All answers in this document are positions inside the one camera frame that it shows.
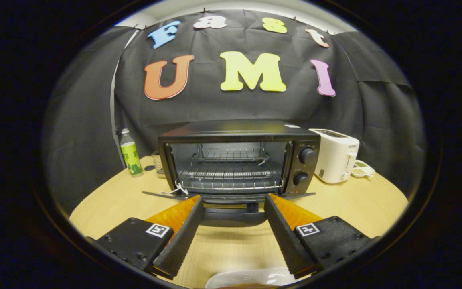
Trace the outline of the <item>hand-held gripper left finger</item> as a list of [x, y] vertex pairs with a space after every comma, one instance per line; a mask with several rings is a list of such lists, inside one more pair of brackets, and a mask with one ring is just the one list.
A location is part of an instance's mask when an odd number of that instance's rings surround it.
[[145, 221], [130, 217], [95, 240], [95, 244], [148, 274], [175, 277], [203, 212], [203, 200], [196, 195]]

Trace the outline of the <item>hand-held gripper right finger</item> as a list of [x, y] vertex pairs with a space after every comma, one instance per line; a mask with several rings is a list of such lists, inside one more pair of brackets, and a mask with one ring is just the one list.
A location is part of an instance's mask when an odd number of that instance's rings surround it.
[[268, 194], [265, 215], [288, 270], [304, 277], [334, 267], [370, 248], [370, 238], [339, 216], [322, 218], [279, 196]]

